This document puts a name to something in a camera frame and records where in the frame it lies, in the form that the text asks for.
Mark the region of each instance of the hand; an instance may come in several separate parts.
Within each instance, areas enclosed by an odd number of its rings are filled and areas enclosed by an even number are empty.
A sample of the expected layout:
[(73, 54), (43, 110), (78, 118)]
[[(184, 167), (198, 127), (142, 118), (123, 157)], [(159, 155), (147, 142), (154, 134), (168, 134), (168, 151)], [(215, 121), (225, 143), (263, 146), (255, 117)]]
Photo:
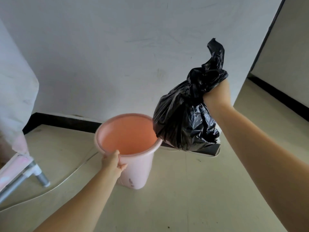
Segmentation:
[(122, 171), (128, 166), (127, 164), (119, 164), (119, 158), (118, 150), (109, 156), (104, 155), (102, 159), (102, 171), (107, 171), (112, 176), (119, 178)]
[(220, 107), (230, 107), (230, 86), (227, 79), (220, 82), (213, 90), (203, 95), (203, 100), (210, 112), (215, 113)]

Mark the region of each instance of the bucket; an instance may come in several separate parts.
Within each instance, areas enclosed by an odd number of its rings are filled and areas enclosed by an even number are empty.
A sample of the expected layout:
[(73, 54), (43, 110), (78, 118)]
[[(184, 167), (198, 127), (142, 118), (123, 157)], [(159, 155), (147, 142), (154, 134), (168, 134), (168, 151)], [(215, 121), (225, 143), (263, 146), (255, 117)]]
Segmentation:
[(118, 183), (142, 188), (148, 179), (154, 152), (162, 143), (153, 131), (152, 118), (137, 113), (115, 116), (95, 132), (95, 146), (101, 153), (120, 152), (120, 164), (128, 164)]

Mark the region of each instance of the electrical cord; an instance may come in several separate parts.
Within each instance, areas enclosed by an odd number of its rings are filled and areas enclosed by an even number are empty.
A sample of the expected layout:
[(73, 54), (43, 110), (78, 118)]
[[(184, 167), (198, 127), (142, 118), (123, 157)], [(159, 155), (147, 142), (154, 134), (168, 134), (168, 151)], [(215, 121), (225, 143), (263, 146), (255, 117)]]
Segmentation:
[(4, 208), (4, 209), (2, 209), (2, 210), (0, 211), (0, 213), (3, 212), (3, 211), (5, 211), (5, 210), (8, 210), (8, 209), (10, 209), (10, 208), (13, 208), (13, 207), (15, 207), (15, 206), (18, 206), (18, 205), (21, 205), (21, 204), (23, 204), (23, 203), (29, 202), (29, 201), (31, 201), (31, 200), (37, 199), (37, 198), (39, 198), (39, 197), (41, 197), (41, 196), (43, 196), (43, 195), (46, 195), (47, 193), (51, 192), (52, 190), (56, 189), (56, 188), (59, 187), (62, 183), (64, 183), (67, 179), (69, 179), (69, 177), (72, 176), (77, 170), (79, 170), (84, 164), (86, 164), (89, 160), (91, 160), (91, 158), (94, 157), (96, 154), (98, 154), (98, 152), (94, 153), (92, 156), (90, 156), (88, 159), (86, 159), (86, 160), (85, 160), (80, 166), (78, 166), (67, 178), (65, 178), (62, 182), (60, 182), (58, 185), (56, 185), (56, 186), (53, 187), (52, 189), (46, 191), (45, 193), (43, 193), (43, 194), (41, 194), (41, 195), (32, 197), (32, 198), (27, 199), (27, 200), (25, 200), (25, 201), (22, 201), (22, 202), (20, 202), (20, 203), (16, 203), (16, 204), (13, 204), (12, 206), (9, 206), (9, 207), (7, 207), (7, 208)]

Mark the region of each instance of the black garbage bag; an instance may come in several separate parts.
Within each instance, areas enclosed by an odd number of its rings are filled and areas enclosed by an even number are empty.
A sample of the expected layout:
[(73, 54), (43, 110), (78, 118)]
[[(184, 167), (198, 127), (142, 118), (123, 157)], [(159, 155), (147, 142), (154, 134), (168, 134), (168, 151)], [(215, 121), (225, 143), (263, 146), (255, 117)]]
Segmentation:
[(228, 77), (222, 69), (224, 48), (213, 38), (207, 47), (211, 58), (191, 69), (187, 80), (162, 96), (153, 116), (153, 129), (167, 144), (197, 151), (215, 144), (219, 132), (203, 102), (203, 95)]

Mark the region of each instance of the forearm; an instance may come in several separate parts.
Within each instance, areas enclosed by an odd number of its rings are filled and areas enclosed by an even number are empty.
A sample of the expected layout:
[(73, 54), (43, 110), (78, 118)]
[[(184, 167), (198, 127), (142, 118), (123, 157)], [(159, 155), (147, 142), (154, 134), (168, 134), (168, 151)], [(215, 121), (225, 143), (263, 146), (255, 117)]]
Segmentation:
[(289, 231), (309, 228), (309, 167), (230, 106), (211, 115), (253, 182)]
[(105, 170), (99, 171), (77, 195), (34, 232), (93, 231), (116, 181), (115, 175)]

